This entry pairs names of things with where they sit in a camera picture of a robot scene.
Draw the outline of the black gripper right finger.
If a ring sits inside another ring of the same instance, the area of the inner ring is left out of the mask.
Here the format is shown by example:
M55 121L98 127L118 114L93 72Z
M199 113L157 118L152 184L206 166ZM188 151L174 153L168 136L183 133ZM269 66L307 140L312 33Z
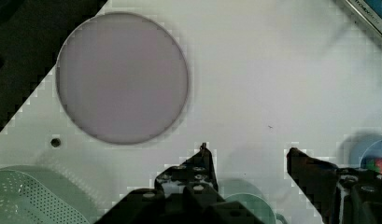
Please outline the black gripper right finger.
M338 167L333 163L312 158L297 147L290 149L286 159L290 177L317 209L322 222L331 224Z

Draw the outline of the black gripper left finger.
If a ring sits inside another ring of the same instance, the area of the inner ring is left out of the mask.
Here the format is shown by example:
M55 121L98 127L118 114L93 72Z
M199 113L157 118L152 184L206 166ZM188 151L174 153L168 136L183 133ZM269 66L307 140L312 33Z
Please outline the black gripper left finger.
M154 188L161 190L168 198L171 194L181 194L189 184L207 184L219 190L211 151L207 143L202 143L199 151L180 165L166 168L154 180Z

